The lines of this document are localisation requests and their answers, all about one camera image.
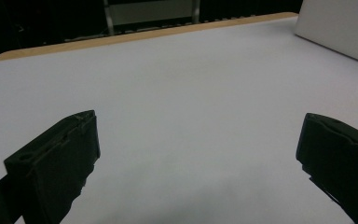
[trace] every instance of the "dark background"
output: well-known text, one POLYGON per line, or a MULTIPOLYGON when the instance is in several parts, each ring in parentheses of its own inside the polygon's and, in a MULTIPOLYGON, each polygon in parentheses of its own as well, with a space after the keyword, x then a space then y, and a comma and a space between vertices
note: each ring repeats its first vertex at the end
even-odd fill
MULTIPOLYGON (((109 0, 110 5, 147 0, 109 0)), ((296 12, 302 0, 200 0, 200 22, 296 12)), ((122 30, 186 23, 191 18, 118 27, 122 30)), ((0 53, 52 45, 79 36, 107 35, 103 0, 0 0, 0 53)))

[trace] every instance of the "white box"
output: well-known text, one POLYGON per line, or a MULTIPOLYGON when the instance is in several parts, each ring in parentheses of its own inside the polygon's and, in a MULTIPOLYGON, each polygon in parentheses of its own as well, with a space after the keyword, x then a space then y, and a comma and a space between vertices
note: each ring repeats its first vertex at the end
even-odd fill
POLYGON ((358 59, 358 1, 304 0, 296 34, 358 59))

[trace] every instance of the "chair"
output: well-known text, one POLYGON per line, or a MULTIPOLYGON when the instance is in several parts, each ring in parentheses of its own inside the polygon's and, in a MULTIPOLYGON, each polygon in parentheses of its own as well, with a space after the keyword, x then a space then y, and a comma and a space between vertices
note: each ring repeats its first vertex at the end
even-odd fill
POLYGON ((162 26, 165 21, 190 18, 199 21, 200 0, 103 0, 110 35, 119 25, 154 21, 162 26))

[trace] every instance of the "wooden table edge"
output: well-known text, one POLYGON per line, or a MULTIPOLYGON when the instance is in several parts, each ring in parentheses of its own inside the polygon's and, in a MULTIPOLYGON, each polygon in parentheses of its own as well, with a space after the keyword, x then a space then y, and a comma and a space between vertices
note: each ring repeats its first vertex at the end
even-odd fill
POLYGON ((297 14, 294 12, 282 12, 282 13, 275 13, 275 14, 255 16, 255 17, 247 17, 247 18, 241 18, 241 19, 235 19, 235 20, 214 21, 214 22, 173 27, 173 28, 167 28, 167 29, 159 29, 159 30, 140 32, 140 33, 134 33, 134 34, 128 34, 128 35, 108 36, 108 37, 103 37, 103 38, 83 40, 83 41, 77 41, 77 42, 71 42, 71 43, 63 43, 63 44, 57 44, 57 45, 49 45, 49 46, 30 48, 30 49, 15 49, 15 50, 10 50, 10 51, 1 53, 0 61, 8 60, 8 59, 30 57, 30 56, 42 55, 42 54, 49 54, 49 53, 55 53, 55 52, 63 52, 63 51, 69 51, 69 50, 74 50, 74 49, 93 48, 93 47, 129 42, 129 41, 133 41, 133 40, 154 38, 154 37, 165 36, 165 35, 177 35, 177 34, 182 34, 182 33, 187 33, 187 32, 208 30, 208 29, 219 28, 219 27, 249 24, 249 23, 256 23, 256 22, 261 22, 261 21, 274 21, 274 20, 279 20, 279 19, 291 18, 291 17, 295 17, 295 16, 297 16, 297 14))

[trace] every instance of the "table surface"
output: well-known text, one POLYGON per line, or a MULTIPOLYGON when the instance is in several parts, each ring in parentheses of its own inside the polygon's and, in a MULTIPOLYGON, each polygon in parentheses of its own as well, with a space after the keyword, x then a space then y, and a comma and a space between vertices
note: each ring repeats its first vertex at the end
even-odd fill
POLYGON ((358 61, 296 18, 0 62, 3 159, 94 109, 102 157, 62 223, 351 223, 296 161, 307 112, 358 129, 358 61))

